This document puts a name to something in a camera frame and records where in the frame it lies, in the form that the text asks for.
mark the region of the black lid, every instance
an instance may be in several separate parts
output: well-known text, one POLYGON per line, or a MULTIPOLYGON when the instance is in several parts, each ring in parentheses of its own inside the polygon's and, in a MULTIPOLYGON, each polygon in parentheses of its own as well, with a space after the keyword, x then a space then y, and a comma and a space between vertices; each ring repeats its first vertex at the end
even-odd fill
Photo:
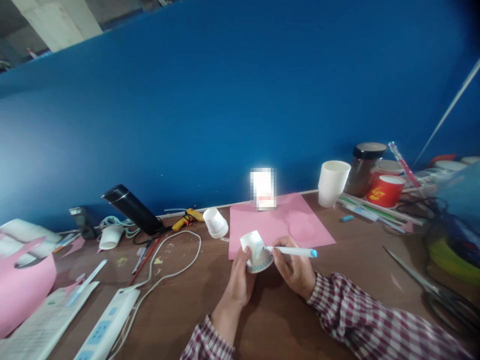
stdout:
POLYGON ((381 159, 386 149, 387 145, 380 142, 362 142, 353 149, 353 156, 364 160, 381 159))
POLYGON ((112 187, 110 190, 106 191, 101 197, 108 200, 109 203, 116 202, 121 197, 124 197, 130 192, 122 184, 112 187))

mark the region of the hand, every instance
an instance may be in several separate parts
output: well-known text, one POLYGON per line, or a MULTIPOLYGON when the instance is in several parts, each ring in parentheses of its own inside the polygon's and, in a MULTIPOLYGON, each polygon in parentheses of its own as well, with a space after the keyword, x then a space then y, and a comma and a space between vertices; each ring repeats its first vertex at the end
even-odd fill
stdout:
POLYGON ((211 313, 211 323, 217 333, 231 346, 234 344, 240 313, 248 304, 254 291, 257 274, 247 271, 250 259, 249 247, 245 252, 240 248, 231 266, 230 280, 215 310, 211 313))
MULTIPOLYGON (((278 238, 273 242, 272 246, 284 246, 289 248, 299 247, 290 236, 278 238)), ((305 256, 290 255, 291 261, 287 262, 284 255, 279 250, 274 248, 272 253, 276 268, 287 285, 290 289, 308 301, 312 297, 315 281, 317 280, 309 258, 305 256)))

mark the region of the pink pen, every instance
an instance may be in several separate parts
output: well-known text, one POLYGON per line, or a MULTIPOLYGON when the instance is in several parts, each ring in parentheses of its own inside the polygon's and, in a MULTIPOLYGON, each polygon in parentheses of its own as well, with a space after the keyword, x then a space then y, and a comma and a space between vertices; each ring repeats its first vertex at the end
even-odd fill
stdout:
POLYGON ((415 177, 414 173, 412 172, 412 170, 410 170, 407 162, 404 160, 404 158, 402 157, 402 155, 400 154, 400 151, 399 149, 397 148, 397 145, 395 145, 395 141, 390 141, 388 143, 388 147, 390 148, 391 152, 393 153, 393 155, 395 155, 395 159, 400 163, 401 167, 403 168, 403 171, 405 171, 405 174, 406 176, 408 177, 408 179, 411 181, 412 185, 415 187, 415 188, 419 188, 421 185, 419 183, 419 181, 417 180, 417 178, 415 177))

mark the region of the blue wall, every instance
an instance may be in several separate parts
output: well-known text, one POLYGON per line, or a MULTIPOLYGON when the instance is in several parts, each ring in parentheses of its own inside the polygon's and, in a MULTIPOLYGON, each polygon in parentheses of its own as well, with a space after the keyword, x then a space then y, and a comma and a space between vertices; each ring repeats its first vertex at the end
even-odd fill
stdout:
MULTIPOLYGON (((244 201, 262 165, 311 190, 365 141, 413 162, 480 57, 474 3, 185 0, 0 75, 0 224, 101 219, 117 183, 156 214, 244 201)), ((447 121, 476 143, 479 85, 447 121)), ((438 141, 422 163, 478 150, 438 141)))

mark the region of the red plaid sleeve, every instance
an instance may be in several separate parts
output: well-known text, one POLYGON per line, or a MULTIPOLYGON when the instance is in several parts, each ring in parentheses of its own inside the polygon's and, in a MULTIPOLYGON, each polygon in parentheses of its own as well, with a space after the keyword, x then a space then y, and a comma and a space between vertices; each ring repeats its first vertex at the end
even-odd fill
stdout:
POLYGON ((207 315, 201 325, 195 326, 180 360, 186 359, 219 359, 229 360, 234 354, 235 348, 227 344, 215 330, 210 316, 207 315))
POLYGON ((308 304, 323 329, 359 359, 472 359, 440 327, 384 306, 340 273, 317 273, 308 304))

